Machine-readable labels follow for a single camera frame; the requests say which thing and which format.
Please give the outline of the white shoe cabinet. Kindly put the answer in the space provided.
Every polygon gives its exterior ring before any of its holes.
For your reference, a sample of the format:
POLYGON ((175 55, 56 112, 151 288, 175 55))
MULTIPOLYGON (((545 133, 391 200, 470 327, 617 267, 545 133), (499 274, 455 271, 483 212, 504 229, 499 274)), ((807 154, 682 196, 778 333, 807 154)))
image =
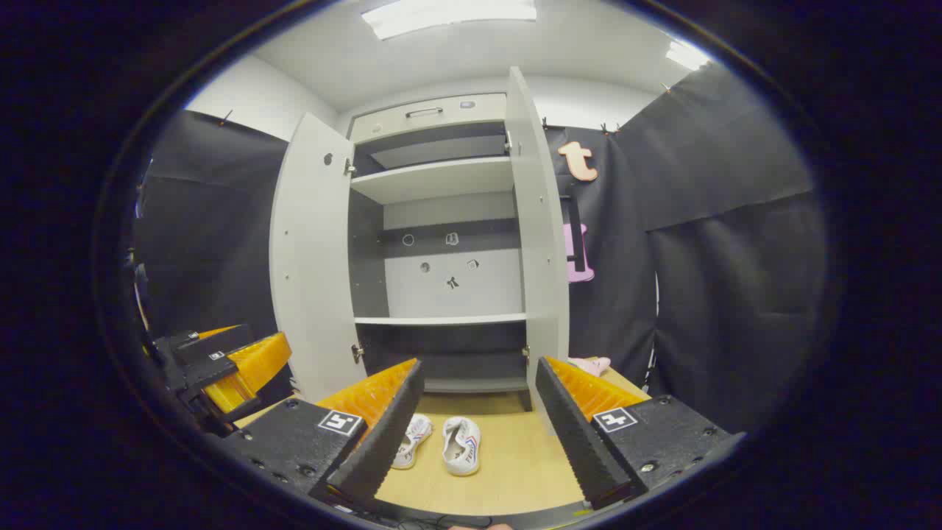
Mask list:
POLYGON ((350 280, 370 375, 418 358, 433 395, 531 410, 522 256, 501 123, 354 144, 350 280))

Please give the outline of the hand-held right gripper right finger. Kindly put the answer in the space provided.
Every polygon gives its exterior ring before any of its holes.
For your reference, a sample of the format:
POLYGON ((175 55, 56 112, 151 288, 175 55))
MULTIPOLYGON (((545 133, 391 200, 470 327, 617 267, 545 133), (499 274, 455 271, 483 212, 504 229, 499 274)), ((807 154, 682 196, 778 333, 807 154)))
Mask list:
POLYGON ((555 358, 539 360, 535 387, 592 509, 665 490, 744 440, 672 395, 642 397, 555 358))

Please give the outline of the white cabinet drawer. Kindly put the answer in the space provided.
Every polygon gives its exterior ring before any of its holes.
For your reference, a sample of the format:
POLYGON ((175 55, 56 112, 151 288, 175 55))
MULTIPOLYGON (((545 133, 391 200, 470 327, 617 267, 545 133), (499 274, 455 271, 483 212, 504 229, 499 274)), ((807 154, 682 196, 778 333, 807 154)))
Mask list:
POLYGON ((450 125, 501 123, 506 113, 507 94, 505 93, 455 95, 422 100, 393 105, 393 107, 354 117, 351 120, 347 140, 354 144, 363 144, 388 138, 391 135, 435 130, 435 128, 450 127, 450 125), (406 112, 427 107, 443 107, 444 113, 405 118, 406 112))

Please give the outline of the white cabinet door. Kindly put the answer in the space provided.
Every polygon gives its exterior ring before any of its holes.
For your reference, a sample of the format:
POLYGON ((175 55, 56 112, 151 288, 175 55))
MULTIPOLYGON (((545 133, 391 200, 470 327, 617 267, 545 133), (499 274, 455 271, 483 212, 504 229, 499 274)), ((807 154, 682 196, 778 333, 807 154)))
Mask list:
POLYGON ((563 215, 544 127, 531 88, 517 66, 509 68, 505 127, 520 231, 528 364, 566 359, 570 292, 563 215))
POLYGON ((353 144, 306 113, 287 146, 270 211, 269 277, 297 391, 311 403, 366 376, 350 289, 353 144))

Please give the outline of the large ceiling light panel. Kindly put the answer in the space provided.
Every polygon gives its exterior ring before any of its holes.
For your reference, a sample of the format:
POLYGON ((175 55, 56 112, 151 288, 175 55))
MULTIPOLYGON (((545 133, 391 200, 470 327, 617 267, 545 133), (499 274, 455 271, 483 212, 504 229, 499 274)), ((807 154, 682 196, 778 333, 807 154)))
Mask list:
POLYGON ((364 11, 377 39, 465 21, 535 21, 535 0, 396 0, 364 11))

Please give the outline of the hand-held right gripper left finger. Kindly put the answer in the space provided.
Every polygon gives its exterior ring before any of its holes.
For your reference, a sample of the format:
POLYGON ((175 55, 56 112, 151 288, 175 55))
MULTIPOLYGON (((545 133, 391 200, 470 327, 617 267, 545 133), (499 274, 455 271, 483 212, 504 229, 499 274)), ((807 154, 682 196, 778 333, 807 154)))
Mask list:
POLYGON ((423 392, 423 366, 412 358, 318 403, 283 400, 221 446, 282 489, 366 506, 386 480, 423 392))

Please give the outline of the white shoe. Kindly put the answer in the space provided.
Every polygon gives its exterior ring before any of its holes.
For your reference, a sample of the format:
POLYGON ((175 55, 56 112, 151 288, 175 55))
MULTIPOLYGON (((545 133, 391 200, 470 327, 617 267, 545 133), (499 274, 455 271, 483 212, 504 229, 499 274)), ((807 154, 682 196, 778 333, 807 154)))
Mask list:
POLYGON ((473 476, 480 469, 481 430, 474 420, 451 417, 443 425, 443 459, 452 476, 473 476))
POLYGON ((433 433, 433 423, 424 414, 414 414, 398 446, 392 469, 407 470, 415 464, 418 448, 433 433))

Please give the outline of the small ceiling light panel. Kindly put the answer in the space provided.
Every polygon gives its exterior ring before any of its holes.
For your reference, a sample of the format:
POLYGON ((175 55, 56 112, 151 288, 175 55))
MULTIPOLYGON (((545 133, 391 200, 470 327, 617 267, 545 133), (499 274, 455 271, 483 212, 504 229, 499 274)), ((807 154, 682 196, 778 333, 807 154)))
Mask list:
POLYGON ((710 63, 712 57, 683 40, 672 39, 665 57, 689 71, 697 71, 710 63))

